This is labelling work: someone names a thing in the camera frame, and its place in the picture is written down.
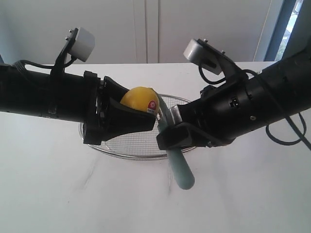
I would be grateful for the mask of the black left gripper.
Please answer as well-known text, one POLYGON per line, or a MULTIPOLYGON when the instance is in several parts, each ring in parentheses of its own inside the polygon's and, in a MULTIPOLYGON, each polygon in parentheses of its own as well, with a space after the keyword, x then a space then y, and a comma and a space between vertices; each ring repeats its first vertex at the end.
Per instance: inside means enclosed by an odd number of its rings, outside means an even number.
POLYGON ((153 129, 156 117, 121 104, 129 89, 108 76, 101 80, 96 73, 83 74, 83 143, 100 145, 103 141, 153 129))

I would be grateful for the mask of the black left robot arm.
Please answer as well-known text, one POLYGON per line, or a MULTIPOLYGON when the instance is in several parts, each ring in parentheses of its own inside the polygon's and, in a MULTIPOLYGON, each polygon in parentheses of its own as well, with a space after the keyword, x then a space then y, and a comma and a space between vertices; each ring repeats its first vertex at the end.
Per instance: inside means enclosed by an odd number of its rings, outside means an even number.
POLYGON ((85 71, 83 76, 19 71, 0 66, 2 112, 80 122, 83 143, 100 145, 120 135, 153 129, 153 114, 120 103, 128 89, 110 77, 100 79, 85 71))

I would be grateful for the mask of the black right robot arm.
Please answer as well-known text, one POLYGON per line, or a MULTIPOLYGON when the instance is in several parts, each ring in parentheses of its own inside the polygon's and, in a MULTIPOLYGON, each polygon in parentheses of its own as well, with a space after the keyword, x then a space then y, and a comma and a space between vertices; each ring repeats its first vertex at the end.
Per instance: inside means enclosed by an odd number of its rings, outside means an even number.
POLYGON ((200 98, 171 108, 173 125, 159 133, 160 149, 219 147, 311 106, 311 48, 306 46, 249 78, 239 67, 200 98))

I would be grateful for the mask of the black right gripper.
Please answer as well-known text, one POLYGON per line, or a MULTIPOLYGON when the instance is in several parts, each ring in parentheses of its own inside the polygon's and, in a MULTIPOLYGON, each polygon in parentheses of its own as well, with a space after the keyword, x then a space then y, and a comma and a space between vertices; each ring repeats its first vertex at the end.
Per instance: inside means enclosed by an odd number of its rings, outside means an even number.
POLYGON ((252 87, 256 78, 207 86, 201 97, 169 109, 174 126, 156 137, 161 150, 218 147, 256 130, 258 113, 252 87))

